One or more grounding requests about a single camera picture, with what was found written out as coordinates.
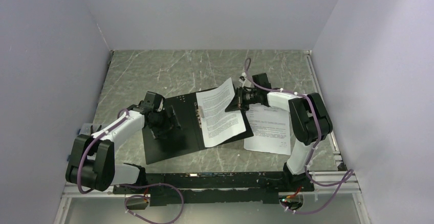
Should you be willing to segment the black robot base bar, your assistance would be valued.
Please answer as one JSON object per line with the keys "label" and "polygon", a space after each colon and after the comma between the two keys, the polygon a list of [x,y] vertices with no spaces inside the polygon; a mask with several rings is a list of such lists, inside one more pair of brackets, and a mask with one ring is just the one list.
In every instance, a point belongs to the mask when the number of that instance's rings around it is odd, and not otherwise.
{"label": "black robot base bar", "polygon": [[261,202],[276,204],[285,194],[314,191],[310,180],[283,171],[148,173],[134,187],[118,184],[115,195],[147,193],[152,207],[169,204]]}

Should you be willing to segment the beige folder with black inside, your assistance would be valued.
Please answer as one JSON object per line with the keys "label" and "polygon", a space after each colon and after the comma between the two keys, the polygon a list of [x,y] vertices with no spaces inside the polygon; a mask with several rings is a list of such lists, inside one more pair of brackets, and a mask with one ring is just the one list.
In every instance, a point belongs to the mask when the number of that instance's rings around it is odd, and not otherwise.
{"label": "beige folder with black inside", "polygon": [[196,101],[196,93],[165,98],[165,107],[173,107],[180,129],[174,129],[166,138],[160,139],[154,139],[149,127],[142,129],[146,164],[206,149],[193,104]]}

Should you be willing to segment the printed white paper sheet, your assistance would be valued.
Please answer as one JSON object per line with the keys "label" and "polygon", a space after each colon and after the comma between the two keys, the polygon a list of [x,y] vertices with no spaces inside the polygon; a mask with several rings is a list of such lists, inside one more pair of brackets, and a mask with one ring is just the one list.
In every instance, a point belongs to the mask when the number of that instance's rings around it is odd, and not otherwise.
{"label": "printed white paper sheet", "polygon": [[234,96],[231,78],[217,88],[196,93],[197,103],[203,112],[201,130],[206,148],[218,146],[247,131],[240,110],[225,112]]}
{"label": "printed white paper sheet", "polygon": [[253,136],[244,139],[244,149],[257,152],[291,154],[289,113],[260,104],[246,112]]}

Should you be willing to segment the printed white paper sheet top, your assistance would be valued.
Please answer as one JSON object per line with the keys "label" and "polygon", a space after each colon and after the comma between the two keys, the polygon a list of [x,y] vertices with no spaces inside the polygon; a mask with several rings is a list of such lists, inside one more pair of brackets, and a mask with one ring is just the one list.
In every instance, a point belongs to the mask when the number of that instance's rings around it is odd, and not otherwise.
{"label": "printed white paper sheet top", "polygon": [[247,131],[240,110],[225,112],[234,96],[231,78],[217,88],[196,93],[197,103],[203,112],[201,130],[206,148],[218,146]]}

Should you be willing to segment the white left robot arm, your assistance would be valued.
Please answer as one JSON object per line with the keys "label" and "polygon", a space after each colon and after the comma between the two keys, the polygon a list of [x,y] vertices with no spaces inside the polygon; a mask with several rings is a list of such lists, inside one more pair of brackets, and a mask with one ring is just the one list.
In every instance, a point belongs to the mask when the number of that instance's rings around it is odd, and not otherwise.
{"label": "white left robot arm", "polygon": [[168,136],[180,128],[176,113],[165,98],[147,92],[138,104],[118,112],[117,119],[105,128],[80,134],[73,143],[66,170],[66,181],[77,185],[81,194],[94,190],[105,191],[112,185],[127,186],[134,193],[146,189],[144,167],[135,164],[116,164],[115,151],[136,132],[149,128],[153,139]]}

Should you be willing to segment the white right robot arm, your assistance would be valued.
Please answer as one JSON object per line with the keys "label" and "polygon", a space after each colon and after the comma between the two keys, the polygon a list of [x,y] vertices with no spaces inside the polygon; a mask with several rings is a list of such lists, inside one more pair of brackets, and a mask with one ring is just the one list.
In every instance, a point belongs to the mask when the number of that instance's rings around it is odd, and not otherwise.
{"label": "white right robot arm", "polygon": [[282,176],[282,184],[289,191],[296,190],[303,178],[312,179],[309,164],[314,150],[333,131],[322,96],[319,93],[296,94],[273,88],[266,73],[251,78],[243,73],[240,81],[242,86],[236,88],[234,98],[225,108],[226,112],[248,111],[250,105],[260,104],[289,113],[296,142],[293,154],[286,162],[288,173]]}

